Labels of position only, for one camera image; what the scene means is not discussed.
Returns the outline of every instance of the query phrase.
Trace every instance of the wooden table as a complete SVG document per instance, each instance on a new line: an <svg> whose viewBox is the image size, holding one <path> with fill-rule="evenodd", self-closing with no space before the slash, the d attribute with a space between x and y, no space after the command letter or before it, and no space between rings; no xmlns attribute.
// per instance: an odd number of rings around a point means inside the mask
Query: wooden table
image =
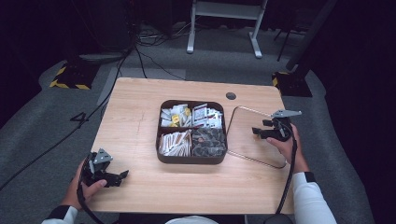
<svg viewBox="0 0 396 224"><path fill-rule="evenodd" d="M227 92L236 99L226 98ZM217 102L226 126L243 105L273 113L284 108L269 86L121 77L110 97L92 151L114 160L107 171L130 170L119 188L100 190L89 207L101 212L182 214L273 214L289 166L273 169L227 154L218 165L165 164L155 148L161 104L166 100ZM290 190L282 213L292 214Z"/></svg>

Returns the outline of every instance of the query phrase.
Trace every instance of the hand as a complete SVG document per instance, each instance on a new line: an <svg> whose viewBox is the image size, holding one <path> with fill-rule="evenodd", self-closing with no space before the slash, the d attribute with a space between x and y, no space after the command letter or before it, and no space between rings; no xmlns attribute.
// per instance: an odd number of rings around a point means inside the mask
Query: hand
<svg viewBox="0 0 396 224"><path fill-rule="evenodd" d="M309 167L308 164L306 163L306 160L303 155L303 148L301 146L301 141L300 141L300 135L298 134L297 127L291 124L291 128L294 133L294 137L297 142L297 152L296 152L296 160L294 164L294 173L300 173L300 172L308 172ZM291 151L292 151L292 146L293 146L293 141L292 138L290 138L286 142L281 142L275 138L268 137L267 142L273 145L274 147L277 147L279 149L280 153L286 158L286 161L288 163L291 163Z"/></svg>
<svg viewBox="0 0 396 224"><path fill-rule="evenodd" d="M61 202L61 205L69 205L75 207L77 210L81 210L81 205L78 202L78 197L77 197L77 188L78 188L78 180L79 180L79 174L82 169L82 165L84 164L84 161L79 165L76 175L73 177L72 182L70 182L69 188L67 189L66 195L64 196L64 199ZM90 185L89 187L85 185L84 183L82 184L82 191L84 192L84 198L85 202L89 202L92 196L99 191L99 189L102 189L107 182L103 180L98 180L94 184Z"/></svg>

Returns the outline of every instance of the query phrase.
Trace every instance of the black box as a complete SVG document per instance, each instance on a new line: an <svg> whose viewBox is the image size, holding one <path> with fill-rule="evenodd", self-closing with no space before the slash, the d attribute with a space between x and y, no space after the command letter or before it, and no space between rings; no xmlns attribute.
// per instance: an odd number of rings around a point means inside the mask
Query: black box
<svg viewBox="0 0 396 224"><path fill-rule="evenodd" d="M185 132L188 129L193 128L183 128L183 127L161 127L161 113L163 108L172 108L174 105L188 105L188 108L191 110L198 105L207 104L208 108L213 108L221 112L221 126L222 132L224 133L224 145L225 150L223 151L221 156L217 157L198 157L198 156L189 156L189 157L181 157L181 156L164 156L159 152L161 136L163 134L175 133L175 132ZM156 150L158 159L164 163L178 163L178 164L219 164L224 160L225 155L227 154L228 145L227 145L227 131L225 127L224 121L224 109L223 107L215 102L199 102L199 101L181 101L181 100L169 100L163 102L160 109L160 116L158 121L158 131L157 131L157 140L156 140Z"/></svg>

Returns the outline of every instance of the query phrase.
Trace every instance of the white stand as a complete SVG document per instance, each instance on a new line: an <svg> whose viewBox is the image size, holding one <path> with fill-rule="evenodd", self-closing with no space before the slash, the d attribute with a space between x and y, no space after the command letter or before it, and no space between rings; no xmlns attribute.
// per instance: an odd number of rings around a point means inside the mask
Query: white stand
<svg viewBox="0 0 396 224"><path fill-rule="evenodd" d="M262 16L264 15L267 0L262 1L261 6L244 6L234 4L212 3L212 2L199 2L193 0L191 9L191 29L189 36L189 43L187 45L187 52L194 52L194 39L195 39L195 16L211 16L223 18L236 18L256 21L254 32L249 32L248 37L253 47L256 58L262 57L259 44L257 43L257 33L259 32L260 25L262 24Z"/></svg>

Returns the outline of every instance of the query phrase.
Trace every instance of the person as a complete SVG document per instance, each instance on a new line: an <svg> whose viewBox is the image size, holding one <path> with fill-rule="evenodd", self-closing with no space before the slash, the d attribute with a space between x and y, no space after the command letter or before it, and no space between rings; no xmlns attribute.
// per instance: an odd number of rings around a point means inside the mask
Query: person
<svg viewBox="0 0 396 224"><path fill-rule="evenodd" d="M297 152L295 157L295 166L293 171L293 192L294 192L294 216L297 224L333 224L336 223L335 218L323 198L318 184L315 181L314 175L310 172L308 164L304 158L302 143L300 135L295 125L291 124L294 137L297 141ZM275 138L267 138L266 141L271 145L277 147L286 158L288 163L291 163L291 148L292 139L286 142L281 142ZM56 207L50 215L42 222L42 224L69 224L74 223L81 210L81 205L78 202L77 187L79 173L83 162L79 165L76 175L71 181L64 199L60 205ZM82 183L83 194L86 202L89 202L92 196L106 185L105 180L99 180L91 186L86 186ZM216 224L217 222L199 216L180 217L171 219L166 224Z"/></svg>

